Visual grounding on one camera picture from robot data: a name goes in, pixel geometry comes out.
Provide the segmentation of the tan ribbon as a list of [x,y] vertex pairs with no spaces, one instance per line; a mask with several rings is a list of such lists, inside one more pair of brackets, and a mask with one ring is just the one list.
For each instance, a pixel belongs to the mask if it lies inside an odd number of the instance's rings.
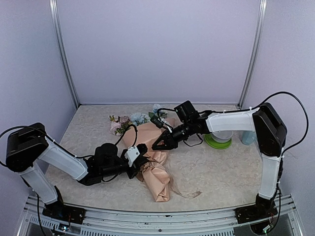
[[149,161],[142,166],[136,178],[147,186],[155,202],[168,202],[171,191],[185,199],[194,199],[202,193],[181,192],[171,173],[156,161]]

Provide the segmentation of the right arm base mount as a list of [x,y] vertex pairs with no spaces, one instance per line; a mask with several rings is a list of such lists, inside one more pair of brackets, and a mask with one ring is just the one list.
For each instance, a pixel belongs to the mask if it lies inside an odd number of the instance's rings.
[[242,206],[235,209],[238,224],[247,223],[259,219],[277,215],[274,195],[271,199],[265,199],[257,194],[255,203],[250,206]]

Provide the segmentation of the pink rose stem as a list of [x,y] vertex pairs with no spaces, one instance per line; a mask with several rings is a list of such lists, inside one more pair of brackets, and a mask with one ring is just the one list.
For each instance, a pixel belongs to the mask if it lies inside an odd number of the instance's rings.
[[128,116],[109,116],[110,132],[115,136],[121,136],[127,127],[131,124],[130,118]]

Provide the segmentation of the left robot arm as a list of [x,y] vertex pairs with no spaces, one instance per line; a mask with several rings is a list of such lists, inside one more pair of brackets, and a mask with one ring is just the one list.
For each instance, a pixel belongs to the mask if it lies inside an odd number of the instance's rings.
[[104,143],[93,155],[77,156],[52,139],[39,122],[9,128],[1,135],[5,134],[8,135],[6,160],[2,166],[18,173],[44,202],[46,209],[59,219],[69,214],[69,208],[59,189],[49,182],[38,166],[38,160],[63,171],[84,186],[110,182],[122,173],[132,179],[148,162],[146,144],[136,143],[121,154],[117,143]]

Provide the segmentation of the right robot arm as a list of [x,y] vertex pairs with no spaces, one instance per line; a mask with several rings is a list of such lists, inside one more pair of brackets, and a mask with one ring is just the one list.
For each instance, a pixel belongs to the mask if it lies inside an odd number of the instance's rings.
[[262,218],[271,210],[282,175],[287,127],[270,103],[235,111],[199,112],[188,100],[173,109],[181,124],[172,127],[160,117],[160,109],[150,121],[164,129],[152,144],[153,150],[172,150],[192,135],[216,135],[226,132],[252,133],[262,159],[261,184],[252,206],[252,214]]

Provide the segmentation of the pink wrapping paper sheet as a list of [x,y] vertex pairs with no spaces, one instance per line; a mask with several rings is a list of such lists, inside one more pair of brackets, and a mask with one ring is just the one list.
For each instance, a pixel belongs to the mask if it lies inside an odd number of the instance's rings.
[[137,179],[145,183],[155,202],[167,202],[170,199],[169,183],[171,177],[166,168],[163,166],[167,160],[168,152],[164,150],[152,150],[153,143],[164,131],[157,128],[151,122],[141,124],[134,128],[130,127],[123,136],[123,143],[128,148],[136,139],[136,144],[146,144],[148,152],[145,157],[148,163],[141,167]]

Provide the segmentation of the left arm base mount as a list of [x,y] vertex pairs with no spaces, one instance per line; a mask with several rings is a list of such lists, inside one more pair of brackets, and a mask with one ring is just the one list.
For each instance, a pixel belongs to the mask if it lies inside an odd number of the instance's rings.
[[65,205],[59,189],[55,186],[57,201],[45,204],[42,214],[68,223],[83,224],[86,210],[84,208]]

